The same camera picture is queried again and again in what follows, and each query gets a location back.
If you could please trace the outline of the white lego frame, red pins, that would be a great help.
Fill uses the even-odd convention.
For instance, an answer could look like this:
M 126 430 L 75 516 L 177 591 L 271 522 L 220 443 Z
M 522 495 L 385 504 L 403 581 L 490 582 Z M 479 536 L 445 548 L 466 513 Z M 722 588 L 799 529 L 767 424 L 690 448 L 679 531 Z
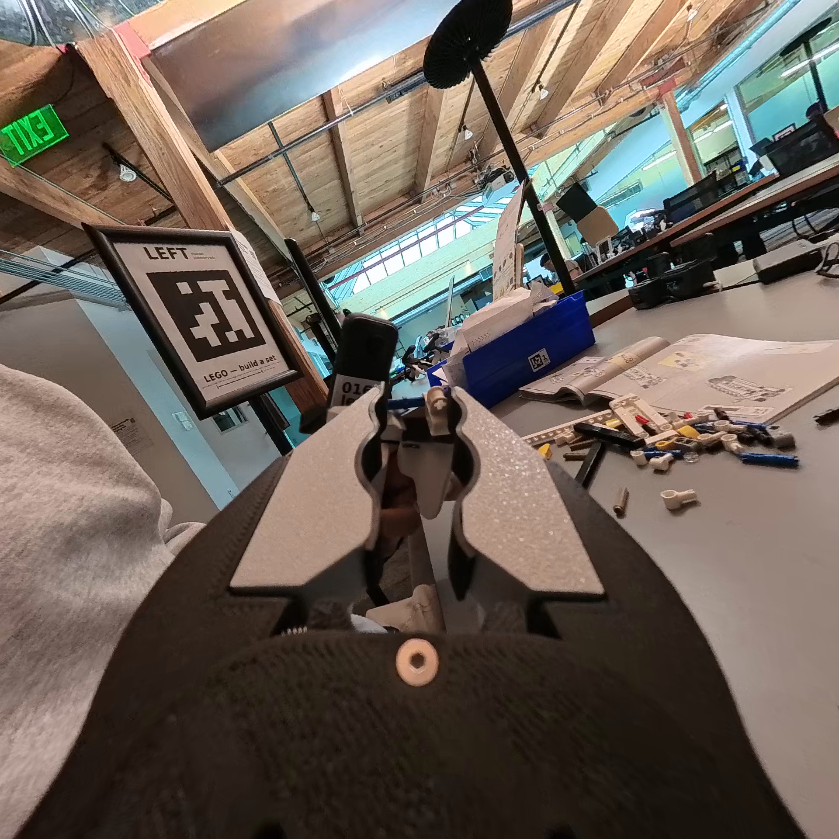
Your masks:
M 665 415 L 635 394 L 610 400 L 609 408 L 633 435 L 644 437 L 672 430 Z

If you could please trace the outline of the lego instruction booklet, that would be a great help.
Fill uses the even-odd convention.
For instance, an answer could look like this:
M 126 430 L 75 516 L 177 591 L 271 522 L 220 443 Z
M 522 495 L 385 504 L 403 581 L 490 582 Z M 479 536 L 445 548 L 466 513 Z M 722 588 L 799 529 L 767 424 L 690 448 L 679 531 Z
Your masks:
M 521 387 L 519 395 L 589 405 L 635 394 L 664 412 L 719 408 L 737 419 L 770 421 L 795 412 L 837 381 L 836 340 L 694 334 L 673 343 L 650 337 L 611 357 L 580 358 Z

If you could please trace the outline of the small white lego connector beam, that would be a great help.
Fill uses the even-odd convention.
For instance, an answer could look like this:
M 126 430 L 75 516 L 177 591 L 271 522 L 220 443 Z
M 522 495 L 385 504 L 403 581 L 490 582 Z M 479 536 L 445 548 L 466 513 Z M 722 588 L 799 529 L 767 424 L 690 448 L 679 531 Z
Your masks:
M 450 393 L 444 386 L 432 386 L 424 395 L 425 421 L 431 438 L 450 435 Z

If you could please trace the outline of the black lego beam with holes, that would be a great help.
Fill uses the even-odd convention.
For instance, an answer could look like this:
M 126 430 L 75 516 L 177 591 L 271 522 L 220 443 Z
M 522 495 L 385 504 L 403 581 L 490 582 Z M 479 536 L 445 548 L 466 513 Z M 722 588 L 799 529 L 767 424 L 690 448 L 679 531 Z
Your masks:
M 572 430 L 587 439 L 599 441 L 607 445 L 616 446 L 624 451 L 636 451 L 647 446 L 646 439 L 624 431 L 616 430 L 604 425 L 577 422 Z

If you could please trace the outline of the plain black lego beam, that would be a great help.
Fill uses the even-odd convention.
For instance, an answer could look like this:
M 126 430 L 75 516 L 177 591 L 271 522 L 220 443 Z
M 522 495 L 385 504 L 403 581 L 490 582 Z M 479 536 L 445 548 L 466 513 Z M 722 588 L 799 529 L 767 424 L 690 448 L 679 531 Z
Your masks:
M 590 488 L 596 472 L 599 469 L 603 457 L 608 451 L 608 444 L 600 440 L 596 440 L 586 452 L 581 466 L 576 472 L 576 482 L 584 489 Z

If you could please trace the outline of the black power adapter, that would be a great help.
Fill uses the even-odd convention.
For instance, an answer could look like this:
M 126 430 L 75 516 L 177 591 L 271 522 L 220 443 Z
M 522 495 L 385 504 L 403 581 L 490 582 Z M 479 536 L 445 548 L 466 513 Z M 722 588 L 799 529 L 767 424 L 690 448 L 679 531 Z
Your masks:
M 813 272 L 823 261 L 820 246 L 800 239 L 752 260 L 753 272 L 761 284 L 771 285 L 798 274 Z

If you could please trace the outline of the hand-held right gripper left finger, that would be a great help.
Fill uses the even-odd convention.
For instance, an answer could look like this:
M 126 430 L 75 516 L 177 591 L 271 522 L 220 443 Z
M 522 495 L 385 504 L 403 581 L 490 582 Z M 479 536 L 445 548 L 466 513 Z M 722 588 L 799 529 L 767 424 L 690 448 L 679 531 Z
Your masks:
M 350 607 L 379 537 L 387 399 L 377 385 L 290 456 L 232 575 L 233 594 Z

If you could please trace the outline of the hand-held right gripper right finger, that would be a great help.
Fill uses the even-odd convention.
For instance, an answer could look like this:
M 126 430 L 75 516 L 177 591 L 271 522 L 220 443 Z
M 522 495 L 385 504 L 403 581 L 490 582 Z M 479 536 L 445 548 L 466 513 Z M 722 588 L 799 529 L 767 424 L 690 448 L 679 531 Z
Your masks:
M 606 597 L 547 461 L 463 388 L 451 391 L 448 580 L 458 601 L 594 603 Z

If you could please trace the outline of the white paper bag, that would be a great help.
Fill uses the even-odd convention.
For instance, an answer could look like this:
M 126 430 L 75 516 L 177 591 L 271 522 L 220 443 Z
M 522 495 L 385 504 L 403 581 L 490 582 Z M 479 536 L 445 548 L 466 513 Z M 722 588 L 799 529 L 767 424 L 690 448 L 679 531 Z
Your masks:
M 467 316 L 456 330 L 450 359 L 477 351 L 559 301 L 560 297 L 540 282 L 509 291 Z

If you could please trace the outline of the black desk monitor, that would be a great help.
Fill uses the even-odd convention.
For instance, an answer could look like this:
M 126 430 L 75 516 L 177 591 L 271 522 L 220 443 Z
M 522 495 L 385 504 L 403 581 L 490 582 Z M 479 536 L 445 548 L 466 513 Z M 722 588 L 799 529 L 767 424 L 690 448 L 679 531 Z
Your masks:
M 668 225 L 676 225 L 697 215 L 718 200 L 718 175 L 712 170 L 683 191 L 664 199 L 663 208 Z

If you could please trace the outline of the framed marker sign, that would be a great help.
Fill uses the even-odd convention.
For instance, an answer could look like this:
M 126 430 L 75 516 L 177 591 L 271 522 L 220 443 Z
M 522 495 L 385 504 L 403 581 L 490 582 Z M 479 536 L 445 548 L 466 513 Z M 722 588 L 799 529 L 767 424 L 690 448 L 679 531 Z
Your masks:
M 82 229 L 198 418 L 302 378 L 231 232 Z

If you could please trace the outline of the person's left hand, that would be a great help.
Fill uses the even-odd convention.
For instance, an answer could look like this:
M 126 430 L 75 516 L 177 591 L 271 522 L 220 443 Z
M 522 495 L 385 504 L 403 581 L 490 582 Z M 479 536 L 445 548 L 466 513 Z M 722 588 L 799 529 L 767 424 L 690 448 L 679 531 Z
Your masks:
M 388 463 L 383 486 L 379 537 L 376 551 L 388 560 L 403 540 L 422 527 L 416 488 L 412 477 L 405 475 L 397 462 Z

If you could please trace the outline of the pile of small lego pieces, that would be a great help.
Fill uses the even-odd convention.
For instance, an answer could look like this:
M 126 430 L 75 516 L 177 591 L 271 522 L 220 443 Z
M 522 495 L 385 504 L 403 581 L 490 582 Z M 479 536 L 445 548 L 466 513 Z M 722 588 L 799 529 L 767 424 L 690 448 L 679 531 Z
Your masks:
M 636 467 L 665 474 L 677 462 L 697 463 L 701 456 L 725 452 L 744 465 L 795 470 L 795 437 L 783 426 L 747 419 L 744 414 L 713 406 L 701 412 L 670 411 L 662 425 L 640 413 L 636 423 L 645 432 L 644 445 L 628 455 Z

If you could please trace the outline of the black floor lamp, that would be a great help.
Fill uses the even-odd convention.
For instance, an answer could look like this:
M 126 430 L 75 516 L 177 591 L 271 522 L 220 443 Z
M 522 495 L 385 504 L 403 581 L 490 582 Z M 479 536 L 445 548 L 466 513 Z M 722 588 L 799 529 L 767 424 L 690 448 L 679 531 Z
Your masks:
M 468 75 L 474 78 L 490 122 L 520 184 L 519 192 L 530 207 L 534 223 L 550 255 L 561 294 L 569 297 L 576 292 L 575 284 L 482 64 L 502 42 L 509 29 L 512 12 L 511 1 L 461 1 L 456 4 L 430 38 L 425 49 L 423 72 L 428 84 L 437 90 L 453 88 Z

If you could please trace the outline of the blue plastic bin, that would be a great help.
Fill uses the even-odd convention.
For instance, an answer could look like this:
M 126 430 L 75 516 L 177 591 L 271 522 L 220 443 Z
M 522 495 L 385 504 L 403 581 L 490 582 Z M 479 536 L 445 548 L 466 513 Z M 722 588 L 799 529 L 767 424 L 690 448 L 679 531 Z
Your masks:
M 467 351 L 461 364 L 461 386 L 491 408 L 572 361 L 594 342 L 585 293 L 580 290 Z

